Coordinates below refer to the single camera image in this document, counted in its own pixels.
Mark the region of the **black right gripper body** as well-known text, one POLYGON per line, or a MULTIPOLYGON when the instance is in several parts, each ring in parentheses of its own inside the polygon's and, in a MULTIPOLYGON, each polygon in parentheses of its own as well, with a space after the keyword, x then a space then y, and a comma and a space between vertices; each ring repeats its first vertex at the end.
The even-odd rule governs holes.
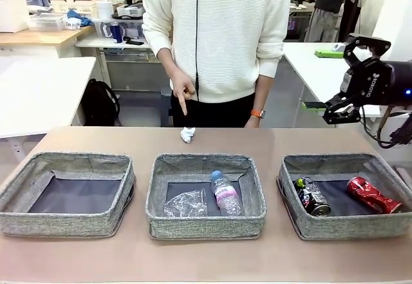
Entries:
POLYGON ((411 63, 369 58, 344 74, 340 95, 354 106, 411 105, 411 63))

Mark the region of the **person's right hand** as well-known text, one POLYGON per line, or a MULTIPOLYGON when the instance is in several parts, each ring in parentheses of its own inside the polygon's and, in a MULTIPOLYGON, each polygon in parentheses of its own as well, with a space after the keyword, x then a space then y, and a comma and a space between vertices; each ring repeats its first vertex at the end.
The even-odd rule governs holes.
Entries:
POLYGON ((182 70, 175 68, 171 71, 170 78, 173 85, 174 96, 178 98, 178 102, 183 114, 187 115, 186 102, 192 99, 195 94, 195 87, 191 78, 182 70))

